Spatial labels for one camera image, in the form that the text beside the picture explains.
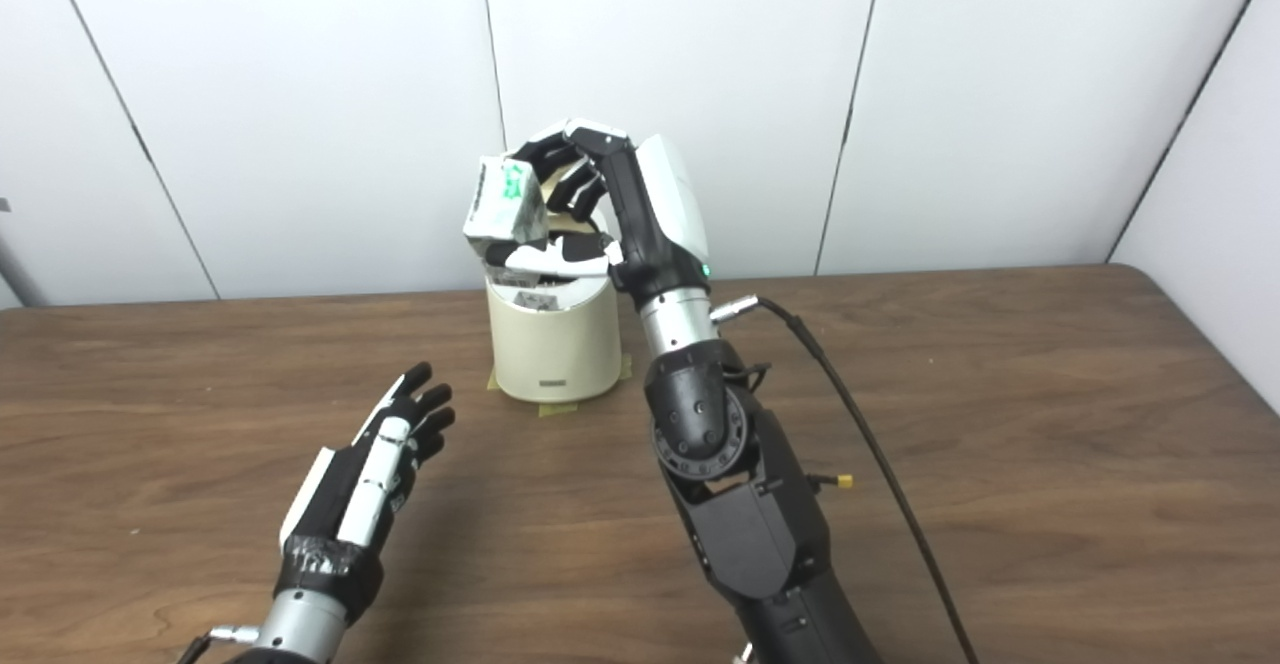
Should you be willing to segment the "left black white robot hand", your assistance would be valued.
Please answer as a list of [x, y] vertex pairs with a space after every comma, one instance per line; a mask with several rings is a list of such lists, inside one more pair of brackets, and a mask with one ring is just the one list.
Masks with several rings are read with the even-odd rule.
[[323, 447], [280, 528], [274, 589], [325, 595], [355, 624], [384, 581], [381, 551], [421, 464], [445, 447], [453, 391], [419, 362], [397, 377], [347, 447]]

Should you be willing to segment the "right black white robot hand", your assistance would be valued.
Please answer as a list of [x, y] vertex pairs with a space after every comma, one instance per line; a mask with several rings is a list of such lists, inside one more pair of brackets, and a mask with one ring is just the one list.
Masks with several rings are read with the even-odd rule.
[[549, 198], [520, 225], [550, 212], [588, 223], [608, 200], [616, 234], [517, 234], [483, 244], [484, 264], [538, 278], [608, 278], [637, 308], [677, 289], [709, 289], [707, 228], [684, 157], [668, 137], [635, 143], [625, 130], [571, 118], [544, 128], [504, 154], [535, 184], [558, 180]]

